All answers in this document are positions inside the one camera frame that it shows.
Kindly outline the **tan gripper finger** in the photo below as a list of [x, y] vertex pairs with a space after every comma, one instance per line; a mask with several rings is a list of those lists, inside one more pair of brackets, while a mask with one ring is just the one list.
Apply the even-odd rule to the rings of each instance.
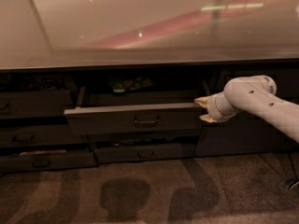
[[200, 119], [202, 121], [208, 122], [208, 123], [217, 123], [217, 121], [211, 117], [209, 114], [201, 115]]
[[207, 108], [207, 101], [208, 101], [209, 97], [205, 96], [205, 97], [199, 97], [199, 98], [195, 98], [194, 102], [196, 104], [198, 104], [199, 106], [203, 107], [203, 108]]

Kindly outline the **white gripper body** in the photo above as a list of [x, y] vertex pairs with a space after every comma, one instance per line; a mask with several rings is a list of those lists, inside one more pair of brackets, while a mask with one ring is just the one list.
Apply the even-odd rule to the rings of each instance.
[[240, 112], [233, 107], [224, 96], [223, 92], [211, 95], [207, 99], [207, 120], [209, 122], [225, 122]]

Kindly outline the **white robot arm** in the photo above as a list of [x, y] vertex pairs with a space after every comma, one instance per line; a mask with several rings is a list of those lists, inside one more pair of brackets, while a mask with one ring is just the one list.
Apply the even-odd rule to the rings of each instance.
[[276, 93], [276, 82], [269, 76], [236, 77], [222, 92], [194, 102], [207, 111], [200, 116], [205, 122], [222, 123], [245, 111], [299, 142], [299, 105], [276, 97]]

